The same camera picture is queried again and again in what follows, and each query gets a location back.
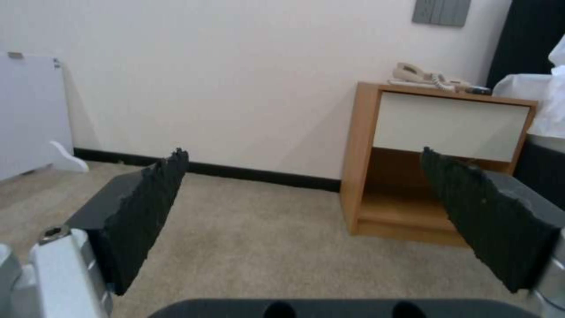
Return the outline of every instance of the white drawer front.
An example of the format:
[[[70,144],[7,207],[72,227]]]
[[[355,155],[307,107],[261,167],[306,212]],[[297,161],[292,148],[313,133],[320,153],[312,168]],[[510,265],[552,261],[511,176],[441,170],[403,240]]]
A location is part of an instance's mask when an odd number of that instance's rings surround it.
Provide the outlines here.
[[[512,161],[529,108],[384,92],[374,147]]]

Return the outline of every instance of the beige carpet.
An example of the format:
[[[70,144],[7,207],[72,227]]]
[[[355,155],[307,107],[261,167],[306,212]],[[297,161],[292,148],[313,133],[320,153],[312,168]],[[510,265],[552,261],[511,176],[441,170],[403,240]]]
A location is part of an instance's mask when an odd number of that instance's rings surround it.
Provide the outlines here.
[[[42,169],[0,183],[0,242],[22,261],[110,178]],[[114,317],[187,298],[485,298],[525,306],[469,249],[351,237],[338,195],[188,174],[167,224]]]

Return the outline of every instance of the white bracket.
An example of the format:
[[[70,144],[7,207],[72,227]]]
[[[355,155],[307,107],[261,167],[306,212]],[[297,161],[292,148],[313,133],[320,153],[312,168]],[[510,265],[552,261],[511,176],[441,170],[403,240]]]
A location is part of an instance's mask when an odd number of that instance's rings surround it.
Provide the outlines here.
[[[49,142],[55,148],[53,155],[53,167],[58,170],[75,172],[88,172],[88,165],[84,160],[79,159],[70,153],[57,141]]]

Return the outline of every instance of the telephone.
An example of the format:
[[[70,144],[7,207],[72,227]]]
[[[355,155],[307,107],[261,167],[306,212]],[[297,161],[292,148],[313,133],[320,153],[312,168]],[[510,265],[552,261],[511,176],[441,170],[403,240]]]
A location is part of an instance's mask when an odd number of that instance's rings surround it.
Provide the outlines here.
[[[446,79],[439,73],[426,73],[419,67],[408,63],[398,63],[392,75],[395,79],[388,81],[392,85],[438,88],[450,92],[490,93],[488,88],[473,86],[464,80]]]

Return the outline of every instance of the wooden nightstand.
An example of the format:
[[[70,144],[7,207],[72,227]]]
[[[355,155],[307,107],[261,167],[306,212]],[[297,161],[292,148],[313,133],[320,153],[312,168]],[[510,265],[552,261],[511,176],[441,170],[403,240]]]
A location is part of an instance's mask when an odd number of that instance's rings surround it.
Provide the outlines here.
[[[425,146],[512,174],[537,102],[359,83],[341,204],[352,234],[465,245],[420,169]]]

